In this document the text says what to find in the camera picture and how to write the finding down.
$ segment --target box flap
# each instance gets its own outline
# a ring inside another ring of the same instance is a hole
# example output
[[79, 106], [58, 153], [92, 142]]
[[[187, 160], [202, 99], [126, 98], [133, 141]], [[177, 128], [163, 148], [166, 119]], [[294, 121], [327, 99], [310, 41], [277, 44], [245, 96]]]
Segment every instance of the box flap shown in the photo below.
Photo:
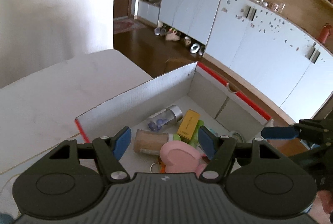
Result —
[[185, 96], [195, 67], [191, 63], [122, 93], [75, 119], [86, 142], [113, 136], [124, 126], [133, 126]]

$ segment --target white wall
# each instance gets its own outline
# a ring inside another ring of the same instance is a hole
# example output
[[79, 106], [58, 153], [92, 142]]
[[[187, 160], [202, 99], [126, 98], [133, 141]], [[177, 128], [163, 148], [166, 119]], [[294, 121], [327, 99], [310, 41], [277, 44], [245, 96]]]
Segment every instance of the white wall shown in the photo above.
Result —
[[0, 88], [113, 48], [113, 0], [0, 0]]

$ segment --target white cardboard box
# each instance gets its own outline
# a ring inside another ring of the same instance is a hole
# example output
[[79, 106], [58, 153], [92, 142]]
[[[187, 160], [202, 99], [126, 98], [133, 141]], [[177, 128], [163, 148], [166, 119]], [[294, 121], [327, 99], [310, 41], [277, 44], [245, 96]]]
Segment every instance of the white cardboard box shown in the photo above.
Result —
[[[217, 135], [235, 130], [246, 141], [260, 135], [271, 117], [241, 92], [233, 93], [228, 84], [202, 63], [191, 63], [92, 108], [75, 119], [86, 142], [101, 136], [114, 136], [124, 126], [132, 130], [132, 141], [120, 163], [133, 176], [149, 172], [156, 156], [136, 154], [133, 143], [137, 129], [148, 130], [145, 120], [157, 111], [176, 104], [183, 115], [188, 109], [200, 113], [200, 119]], [[176, 133], [176, 126], [164, 130]]]

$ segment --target pink toy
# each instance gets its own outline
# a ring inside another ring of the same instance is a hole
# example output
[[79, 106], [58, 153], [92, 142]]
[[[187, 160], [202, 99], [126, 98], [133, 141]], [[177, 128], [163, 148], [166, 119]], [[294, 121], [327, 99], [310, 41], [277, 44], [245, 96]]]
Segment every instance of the pink toy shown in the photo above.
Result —
[[200, 152], [178, 140], [164, 144], [160, 151], [160, 157], [165, 164], [165, 173], [195, 172], [196, 176], [199, 177], [207, 166], [200, 164]]

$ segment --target bottle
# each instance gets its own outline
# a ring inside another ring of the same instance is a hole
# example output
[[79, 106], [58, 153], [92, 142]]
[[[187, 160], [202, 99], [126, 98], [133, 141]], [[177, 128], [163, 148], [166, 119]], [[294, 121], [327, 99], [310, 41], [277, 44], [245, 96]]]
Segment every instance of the bottle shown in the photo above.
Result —
[[189, 145], [191, 145], [192, 147], [196, 148], [196, 146], [198, 145], [199, 141], [198, 141], [198, 131], [199, 131], [199, 128], [201, 126], [204, 126], [204, 121], [202, 120], [199, 120], [198, 123], [196, 124], [196, 127], [195, 127], [195, 130], [194, 130], [194, 133], [193, 133], [193, 136], [191, 138], [191, 140], [189, 141]]
[[327, 38], [331, 35], [331, 29], [332, 26], [329, 23], [326, 23], [325, 26], [322, 28], [317, 40], [322, 44], [325, 44]]
[[175, 125], [183, 118], [180, 108], [172, 105], [153, 114], [147, 119], [148, 127], [153, 132], [159, 132], [161, 129]]
[[173, 140], [180, 140], [180, 136], [166, 133], [157, 134], [138, 129], [134, 141], [134, 152], [159, 155], [162, 146]]

